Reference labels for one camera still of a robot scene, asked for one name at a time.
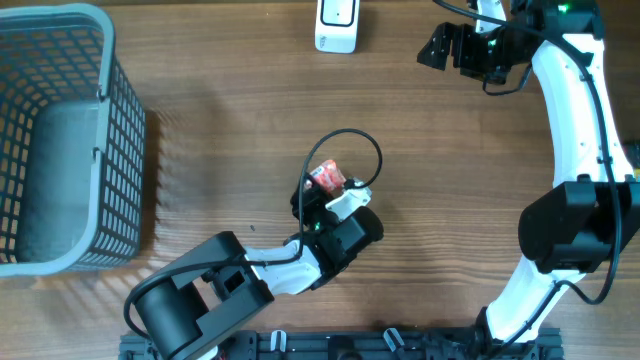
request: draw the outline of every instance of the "laundry basket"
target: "laundry basket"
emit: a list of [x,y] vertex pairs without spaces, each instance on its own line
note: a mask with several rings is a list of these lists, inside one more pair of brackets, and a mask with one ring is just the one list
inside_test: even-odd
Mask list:
[[145,114],[114,49],[97,7],[0,10],[0,277],[137,254]]

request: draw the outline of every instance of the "black cable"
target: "black cable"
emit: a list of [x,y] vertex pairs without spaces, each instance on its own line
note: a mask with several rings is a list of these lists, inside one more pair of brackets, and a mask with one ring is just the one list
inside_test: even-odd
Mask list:
[[551,292],[545,298],[541,306],[538,308],[536,313],[527,321],[527,323],[518,331],[514,336],[511,337],[509,341],[504,343],[502,346],[496,349],[488,359],[493,359],[502,353],[506,348],[508,348],[511,344],[513,344],[522,334],[524,334],[530,327],[533,325],[537,319],[540,317],[542,312],[546,306],[551,302],[553,296],[560,290],[560,288],[564,285],[568,286],[573,290],[585,303],[589,305],[598,305],[601,304],[604,299],[611,291],[611,287],[613,286],[613,280],[615,278],[616,272],[618,270],[618,263],[620,261],[620,249],[622,247],[622,211],[620,208],[620,199],[618,198],[618,189],[616,188],[615,178],[613,176],[613,169],[611,167],[612,158],[609,154],[609,142],[607,138],[607,127],[605,124],[604,111],[602,109],[602,103],[600,101],[600,97],[598,96],[598,90],[593,80],[593,76],[589,73],[587,67],[583,64],[582,59],[580,58],[580,51],[578,51],[573,45],[571,45],[568,41],[566,41],[562,37],[549,36],[548,34],[529,28],[527,26],[521,25],[519,23],[507,22],[503,20],[494,19],[488,16],[479,15],[476,13],[472,13],[470,11],[466,11],[464,9],[460,9],[453,5],[450,5],[442,0],[433,0],[439,6],[442,6],[445,9],[448,9],[456,14],[469,17],[475,20],[482,20],[486,22],[490,22],[493,24],[507,26],[515,30],[520,30],[522,32],[535,35],[543,40],[549,41],[553,45],[557,46],[560,50],[562,50],[569,58],[576,64],[578,70],[582,74],[582,80],[587,83],[587,87],[589,88],[589,92],[591,93],[591,97],[593,99],[593,104],[596,110],[596,116],[598,120],[598,128],[600,130],[600,146],[602,150],[602,159],[599,159],[600,162],[603,163],[605,173],[607,174],[607,180],[609,185],[609,191],[611,192],[611,201],[613,208],[613,217],[614,217],[614,226],[615,226],[615,235],[614,235],[614,245],[611,261],[609,263],[609,269],[607,271],[607,276],[600,290],[600,293],[595,299],[589,298],[576,284],[562,280],[555,283]]
[[507,91],[498,91],[498,92],[487,91],[487,84],[489,83],[489,77],[485,76],[484,81],[482,82],[482,91],[484,91],[484,93],[489,96],[504,96],[504,95],[517,93],[518,91],[524,89],[524,87],[527,85],[527,81],[529,81],[529,77],[531,76],[532,69],[533,69],[533,65],[529,63],[529,65],[527,65],[527,68],[524,69],[524,74],[522,74],[522,78],[520,79],[520,84],[518,84],[518,87],[513,90],[507,90]]
[[378,154],[378,167],[376,168],[376,172],[373,174],[371,179],[369,179],[369,181],[367,181],[362,185],[352,186],[351,188],[352,189],[365,188],[371,185],[378,178],[378,175],[380,174],[380,170],[382,169],[382,151],[380,150],[380,146],[378,145],[378,142],[366,132],[358,129],[339,129],[325,135],[322,139],[320,139],[313,146],[313,148],[309,152],[309,155],[307,155],[306,159],[304,160],[304,163],[302,165],[302,172],[300,173],[300,181],[298,184],[298,214],[299,214],[298,225],[299,225],[299,232],[300,232],[300,239],[299,239],[300,246],[298,247],[298,251],[293,257],[289,259],[274,260],[274,261],[249,261],[249,260],[245,260],[244,257],[241,257],[239,259],[229,259],[224,261],[212,261],[212,262],[206,262],[206,263],[192,264],[192,265],[183,266],[183,267],[163,271],[161,273],[152,275],[144,279],[138,285],[136,285],[133,288],[133,290],[131,290],[131,292],[129,293],[129,296],[127,296],[127,299],[124,302],[124,321],[127,323],[129,328],[139,336],[145,339],[151,340],[151,338],[149,337],[149,334],[142,331],[136,324],[133,323],[133,320],[131,319],[131,305],[136,303],[138,299],[140,299],[140,297],[143,296],[147,291],[151,290],[152,288],[156,287],[163,281],[166,281],[173,276],[183,274],[189,271],[210,269],[210,268],[223,267],[223,266],[273,266],[273,265],[284,265],[284,264],[289,264],[289,263],[298,261],[302,257],[303,243],[304,243],[304,239],[303,239],[304,207],[302,202],[303,201],[302,195],[304,192],[304,182],[307,177],[307,169],[309,168],[309,163],[311,162],[311,159],[313,158],[313,155],[316,153],[318,148],[325,141],[329,140],[330,138],[336,135],[344,134],[344,133],[353,133],[353,134],[363,136],[364,138],[369,140],[371,144],[373,144],[373,147],[376,149],[376,153]]

